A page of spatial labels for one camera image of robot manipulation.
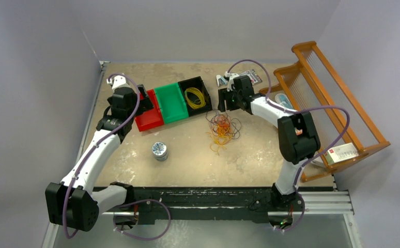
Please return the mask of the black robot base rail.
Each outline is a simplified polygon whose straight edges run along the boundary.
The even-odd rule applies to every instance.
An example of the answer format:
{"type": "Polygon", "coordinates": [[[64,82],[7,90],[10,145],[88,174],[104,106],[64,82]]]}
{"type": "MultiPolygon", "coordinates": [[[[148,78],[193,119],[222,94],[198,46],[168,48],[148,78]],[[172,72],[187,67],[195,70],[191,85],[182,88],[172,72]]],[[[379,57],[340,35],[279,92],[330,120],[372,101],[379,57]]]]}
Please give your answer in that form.
{"type": "Polygon", "coordinates": [[[111,211],[135,212],[142,225],[167,219],[289,225],[305,206],[299,194],[288,204],[272,204],[271,187],[134,187],[129,197],[133,206],[111,211]]]}

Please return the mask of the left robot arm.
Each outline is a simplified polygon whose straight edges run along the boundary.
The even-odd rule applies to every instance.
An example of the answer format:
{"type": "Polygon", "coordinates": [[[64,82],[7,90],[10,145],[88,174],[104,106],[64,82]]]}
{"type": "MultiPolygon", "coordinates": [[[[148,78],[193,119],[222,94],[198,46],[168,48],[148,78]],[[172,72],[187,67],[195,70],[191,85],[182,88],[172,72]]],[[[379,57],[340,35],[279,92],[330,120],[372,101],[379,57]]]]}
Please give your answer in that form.
{"type": "Polygon", "coordinates": [[[123,85],[113,90],[83,156],[61,182],[47,186],[45,198],[51,223],[89,231],[104,211],[114,206],[121,211],[134,207],[135,197],[128,184],[114,182],[100,193],[93,189],[106,162],[131,131],[134,118],[153,109],[144,86],[138,89],[135,92],[123,85]]]}

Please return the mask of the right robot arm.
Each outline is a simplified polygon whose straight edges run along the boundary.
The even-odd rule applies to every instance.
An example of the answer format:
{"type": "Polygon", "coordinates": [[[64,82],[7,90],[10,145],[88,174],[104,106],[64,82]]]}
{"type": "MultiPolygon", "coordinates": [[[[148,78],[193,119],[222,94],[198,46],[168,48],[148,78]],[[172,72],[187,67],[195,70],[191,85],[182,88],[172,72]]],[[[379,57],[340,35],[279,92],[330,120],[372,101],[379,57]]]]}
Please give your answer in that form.
{"type": "Polygon", "coordinates": [[[247,75],[225,73],[227,87],[219,89],[218,109],[221,112],[241,109],[261,117],[278,130],[283,165],[277,181],[271,187],[271,203],[284,210],[296,199],[297,182],[303,167],[320,149],[320,140],[309,112],[301,113],[270,102],[264,94],[255,93],[247,75]]]}

